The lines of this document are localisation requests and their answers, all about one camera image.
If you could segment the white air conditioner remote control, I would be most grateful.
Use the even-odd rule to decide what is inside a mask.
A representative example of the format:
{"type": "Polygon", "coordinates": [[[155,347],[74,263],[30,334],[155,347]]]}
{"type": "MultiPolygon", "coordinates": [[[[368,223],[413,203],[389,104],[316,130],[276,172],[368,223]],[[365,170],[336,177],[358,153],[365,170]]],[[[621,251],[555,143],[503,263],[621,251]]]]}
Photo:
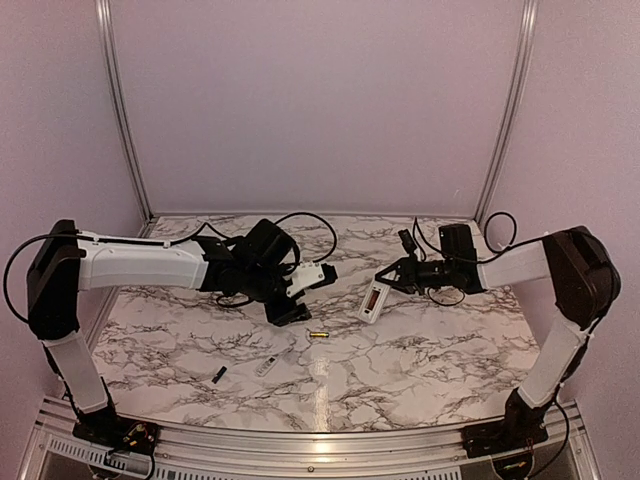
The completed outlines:
{"type": "Polygon", "coordinates": [[[373,279],[359,308],[358,318],[368,324],[374,324],[381,315],[389,292],[389,285],[373,279]]]}

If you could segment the white remote battery cover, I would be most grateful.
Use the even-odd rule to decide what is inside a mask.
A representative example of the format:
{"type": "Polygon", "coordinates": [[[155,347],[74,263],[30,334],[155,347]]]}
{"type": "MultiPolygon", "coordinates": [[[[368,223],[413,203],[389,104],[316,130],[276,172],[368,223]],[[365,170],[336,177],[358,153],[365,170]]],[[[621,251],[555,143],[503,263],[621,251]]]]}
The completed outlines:
{"type": "Polygon", "coordinates": [[[270,370],[274,367],[278,358],[276,356],[270,356],[264,361],[262,361],[254,370],[254,373],[257,377],[264,377],[266,374],[270,372],[270,370]]]}

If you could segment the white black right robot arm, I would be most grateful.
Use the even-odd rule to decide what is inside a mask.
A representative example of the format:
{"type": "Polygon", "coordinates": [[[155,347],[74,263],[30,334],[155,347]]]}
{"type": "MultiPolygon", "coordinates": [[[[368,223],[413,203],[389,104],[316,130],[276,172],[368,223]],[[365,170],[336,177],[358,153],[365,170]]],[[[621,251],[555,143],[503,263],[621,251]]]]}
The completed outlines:
{"type": "Polygon", "coordinates": [[[439,230],[438,260],[421,260],[411,232],[399,233],[405,256],[379,269],[359,314],[369,323],[381,314],[390,291],[425,295],[452,287],[466,296],[514,288],[527,323],[538,333],[540,351],[516,389],[514,401],[533,411],[547,406],[579,365],[597,325],[621,290],[617,268],[587,227],[576,226],[509,245],[492,257],[477,256],[466,224],[439,230]]]}

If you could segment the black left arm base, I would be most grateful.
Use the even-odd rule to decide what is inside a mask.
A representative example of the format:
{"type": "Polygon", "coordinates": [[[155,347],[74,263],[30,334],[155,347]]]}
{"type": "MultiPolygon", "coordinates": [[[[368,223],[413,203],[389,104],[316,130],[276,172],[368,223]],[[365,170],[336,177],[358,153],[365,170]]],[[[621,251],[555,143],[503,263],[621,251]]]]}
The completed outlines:
{"type": "Polygon", "coordinates": [[[119,415],[111,399],[107,406],[85,413],[71,401],[76,415],[74,437],[108,447],[113,452],[151,455],[155,452],[159,425],[154,422],[119,415]]]}

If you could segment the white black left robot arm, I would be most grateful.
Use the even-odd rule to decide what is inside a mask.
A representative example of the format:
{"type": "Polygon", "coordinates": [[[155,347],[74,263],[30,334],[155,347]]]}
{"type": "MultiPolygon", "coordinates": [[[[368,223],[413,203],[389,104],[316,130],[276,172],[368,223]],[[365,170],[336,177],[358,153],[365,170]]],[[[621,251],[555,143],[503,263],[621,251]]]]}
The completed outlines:
{"type": "Polygon", "coordinates": [[[241,294],[265,306],[270,323],[309,317],[298,297],[325,274],[304,263],[296,242],[263,219],[245,236],[227,240],[196,232],[178,240],[101,237],[71,221],[54,225],[27,274],[30,330],[43,344],[86,426],[106,445],[125,438],[126,423],[111,411],[104,385],[80,332],[77,296],[113,286],[168,286],[241,294]]]}

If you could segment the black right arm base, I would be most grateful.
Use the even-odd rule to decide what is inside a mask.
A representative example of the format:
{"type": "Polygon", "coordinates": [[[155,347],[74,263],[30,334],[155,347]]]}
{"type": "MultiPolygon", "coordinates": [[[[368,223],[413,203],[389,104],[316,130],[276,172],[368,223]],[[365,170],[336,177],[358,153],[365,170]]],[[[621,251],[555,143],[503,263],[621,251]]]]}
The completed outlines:
{"type": "Polygon", "coordinates": [[[462,443],[469,458],[532,447],[548,439],[544,417],[551,406],[530,407],[514,389],[505,403],[501,420],[488,421],[462,429],[462,443]]]}

